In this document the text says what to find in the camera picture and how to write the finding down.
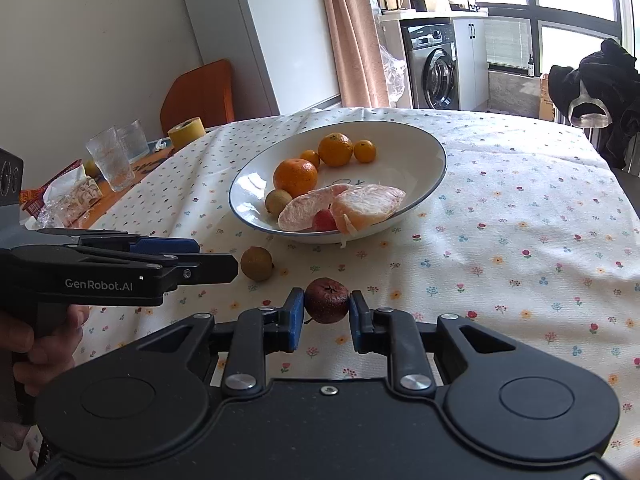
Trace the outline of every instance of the curtain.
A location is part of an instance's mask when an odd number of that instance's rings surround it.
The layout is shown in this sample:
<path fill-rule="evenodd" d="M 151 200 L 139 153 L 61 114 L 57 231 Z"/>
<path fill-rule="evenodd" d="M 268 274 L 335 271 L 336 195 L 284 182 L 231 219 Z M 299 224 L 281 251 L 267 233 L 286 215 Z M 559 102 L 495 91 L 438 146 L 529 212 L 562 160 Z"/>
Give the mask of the curtain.
<path fill-rule="evenodd" d="M 369 0 L 324 0 L 345 107 L 388 107 L 376 24 Z"/>

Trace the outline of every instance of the white oval bowl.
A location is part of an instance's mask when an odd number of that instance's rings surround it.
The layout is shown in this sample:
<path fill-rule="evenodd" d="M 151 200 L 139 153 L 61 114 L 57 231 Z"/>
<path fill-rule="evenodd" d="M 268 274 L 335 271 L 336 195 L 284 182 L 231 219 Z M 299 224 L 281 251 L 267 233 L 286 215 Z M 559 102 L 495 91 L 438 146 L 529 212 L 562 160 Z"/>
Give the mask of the white oval bowl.
<path fill-rule="evenodd" d="M 317 150 L 320 140 L 333 132 L 345 134 L 356 143 L 370 140 L 376 145 L 376 160 L 361 164 L 355 157 L 340 168 L 321 164 L 316 188 L 338 181 L 349 184 L 382 184 L 402 189 L 406 197 L 401 208 L 385 221 L 364 229 L 349 239 L 379 233 L 401 221 L 438 187 L 447 171 L 447 155 L 431 134 L 408 124 L 387 121 L 353 121 L 329 124 L 288 137 L 268 147 L 250 160 L 236 175 L 229 190 L 229 204 L 245 224 L 266 233 L 307 244 L 341 242 L 339 231 L 283 231 L 278 221 L 267 213 L 264 198 L 273 188 L 273 172 L 286 158 L 297 158 L 305 150 Z"/>

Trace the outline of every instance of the blue gripper pad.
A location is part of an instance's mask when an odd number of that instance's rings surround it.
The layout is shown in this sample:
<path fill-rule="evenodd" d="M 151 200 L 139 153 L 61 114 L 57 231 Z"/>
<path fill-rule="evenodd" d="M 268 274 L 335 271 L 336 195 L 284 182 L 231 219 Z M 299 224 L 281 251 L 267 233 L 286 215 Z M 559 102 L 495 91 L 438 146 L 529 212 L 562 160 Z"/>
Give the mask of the blue gripper pad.
<path fill-rule="evenodd" d="M 373 335 L 373 322 L 369 306 L 359 290 L 354 290 L 349 296 L 349 327 L 353 349 L 359 354 L 370 352 L 370 349 L 364 348 L 363 335 Z"/>
<path fill-rule="evenodd" d="M 302 332 L 302 321 L 305 319 L 305 291 L 299 287 L 291 289 L 283 305 L 289 313 L 289 339 L 287 342 L 287 352 L 293 352 L 298 348 L 300 333 Z"/>
<path fill-rule="evenodd" d="M 135 254 L 199 253 L 200 245 L 193 238 L 160 238 L 144 236 L 129 245 Z"/>

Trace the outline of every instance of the clear glass cup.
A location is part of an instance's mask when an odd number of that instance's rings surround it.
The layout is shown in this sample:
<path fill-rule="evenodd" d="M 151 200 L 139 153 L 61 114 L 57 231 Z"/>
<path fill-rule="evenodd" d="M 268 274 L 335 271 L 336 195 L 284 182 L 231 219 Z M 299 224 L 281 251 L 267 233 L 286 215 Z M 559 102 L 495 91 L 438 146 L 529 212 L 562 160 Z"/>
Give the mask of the clear glass cup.
<path fill-rule="evenodd" d="M 136 119 L 129 126 L 117 129 L 116 134 L 131 164 L 149 153 L 149 145 L 146 143 L 139 120 Z"/>
<path fill-rule="evenodd" d="M 133 184 L 136 175 L 113 126 L 89 140 L 86 148 L 111 189 L 118 192 Z"/>

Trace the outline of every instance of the floral tablecloth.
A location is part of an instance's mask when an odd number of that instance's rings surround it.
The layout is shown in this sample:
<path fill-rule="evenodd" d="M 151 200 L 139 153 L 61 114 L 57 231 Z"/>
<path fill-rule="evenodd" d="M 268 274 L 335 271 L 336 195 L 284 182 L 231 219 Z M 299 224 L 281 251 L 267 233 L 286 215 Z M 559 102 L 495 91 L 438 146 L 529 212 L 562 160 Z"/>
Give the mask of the floral tablecloth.
<path fill-rule="evenodd" d="M 234 217 L 228 190 L 248 160 L 287 136 L 353 120 L 418 126 L 446 149 L 446 177 L 409 219 L 340 249 L 273 238 Z M 194 312 L 228 321 L 282 304 L 291 287 L 328 276 L 362 290 L 372 308 L 426 322 L 454 312 L 597 373 L 621 405 L 605 457 L 640 478 L 640 221 L 581 130 L 493 114 L 360 108 L 228 124 L 156 169 L 94 228 L 193 237 L 202 251 L 238 259 L 263 246 L 276 269 L 260 284 L 241 274 L 230 285 L 181 287 L 158 308 L 94 307 L 79 363 Z M 272 377 L 382 376 L 385 366 L 380 356 L 354 353 L 346 318 L 311 323 L 297 352 L 268 357 Z"/>

